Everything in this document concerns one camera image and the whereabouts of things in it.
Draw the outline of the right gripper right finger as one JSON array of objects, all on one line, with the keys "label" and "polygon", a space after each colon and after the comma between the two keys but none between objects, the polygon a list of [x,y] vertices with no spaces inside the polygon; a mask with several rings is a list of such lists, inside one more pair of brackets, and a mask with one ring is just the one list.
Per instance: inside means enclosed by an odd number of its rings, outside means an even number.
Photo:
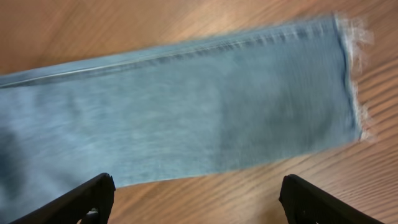
[{"label": "right gripper right finger", "polygon": [[279,195],[289,224],[383,224],[295,175],[286,175]]}]

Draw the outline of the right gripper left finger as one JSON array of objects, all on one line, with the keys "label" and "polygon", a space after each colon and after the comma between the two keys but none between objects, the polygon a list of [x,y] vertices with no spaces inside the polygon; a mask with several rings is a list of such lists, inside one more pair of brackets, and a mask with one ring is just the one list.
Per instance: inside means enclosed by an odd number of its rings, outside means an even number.
[{"label": "right gripper left finger", "polygon": [[113,177],[101,173],[12,224],[107,224],[114,203]]}]

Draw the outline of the light blue denim jeans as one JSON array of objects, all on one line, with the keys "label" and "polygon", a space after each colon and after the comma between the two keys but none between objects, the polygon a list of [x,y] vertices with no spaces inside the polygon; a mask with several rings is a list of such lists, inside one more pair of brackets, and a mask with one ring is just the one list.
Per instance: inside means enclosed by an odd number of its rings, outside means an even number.
[{"label": "light blue denim jeans", "polygon": [[316,17],[1,77],[1,222],[107,172],[118,187],[355,141],[372,34]]}]

